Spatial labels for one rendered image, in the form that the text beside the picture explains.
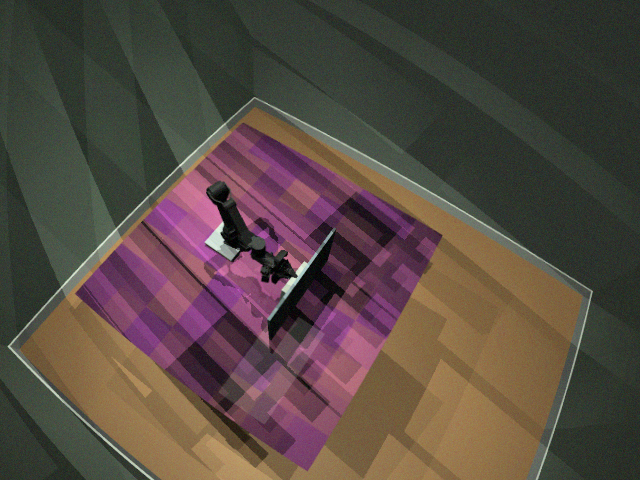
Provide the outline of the dark picture frame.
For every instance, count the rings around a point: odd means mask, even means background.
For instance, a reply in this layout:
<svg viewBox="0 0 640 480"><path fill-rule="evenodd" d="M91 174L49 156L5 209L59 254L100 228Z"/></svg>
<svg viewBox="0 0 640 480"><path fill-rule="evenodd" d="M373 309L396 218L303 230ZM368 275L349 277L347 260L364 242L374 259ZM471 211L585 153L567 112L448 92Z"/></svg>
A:
<svg viewBox="0 0 640 480"><path fill-rule="evenodd" d="M302 270L305 268L305 266L308 263L306 263L305 261L302 263L302 265L298 268L298 270L295 272L297 274L297 277L300 275L300 273L302 272ZM291 279L287 282L287 284L283 287L283 289L281 290L281 294L280 294L280 298L279 301L284 297L284 295L286 294L286 292L289 290L289 288L292 286L292 284L294 283L294 281L297 278L291 277Z"/></svg>

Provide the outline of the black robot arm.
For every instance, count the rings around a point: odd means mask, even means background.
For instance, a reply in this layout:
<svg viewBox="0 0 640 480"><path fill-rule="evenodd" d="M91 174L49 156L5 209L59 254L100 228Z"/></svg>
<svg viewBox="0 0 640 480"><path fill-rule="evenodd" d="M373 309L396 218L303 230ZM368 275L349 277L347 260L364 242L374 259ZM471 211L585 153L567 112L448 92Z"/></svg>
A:
<svg viewBox="0 0 640 480"><path fill-rule="evenodd" d="M249 231L235 201L232 198L227 201L229 193L232 196L229 186L220 180L206 188L206 194L211 202L217 206L224 222L223 231L220 234L225 239L226 245L235 248L240 243L239 245L244 252L252 250L252 259L260 264L263 256L267 253L265 240ZM265 262L262 265L264 267L260 269L261 282L268 283L272 274L270 271L274 266Z"/></svg>

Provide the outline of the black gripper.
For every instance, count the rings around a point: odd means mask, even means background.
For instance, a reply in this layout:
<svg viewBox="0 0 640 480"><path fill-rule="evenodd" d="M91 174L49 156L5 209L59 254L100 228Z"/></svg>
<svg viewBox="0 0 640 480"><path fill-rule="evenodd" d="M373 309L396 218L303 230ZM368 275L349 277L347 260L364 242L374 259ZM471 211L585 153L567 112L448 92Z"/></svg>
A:
<svg viewBox="0 0 640 480"><path fill-rule="evenodd" d="M270 272L273 274L271 276L271 282L273 284L276 284L281 278L289 280L291 277L297 278L297 274L291 267L288 259L283 259L284 257L287 257L287 255L288 252L285 250L281 250L276 256L273 256L272 252L267 252L260 262L261 265L265 262L274 266L273 269L270 268ZM262 267L264 266L262 265Z"/></svg>

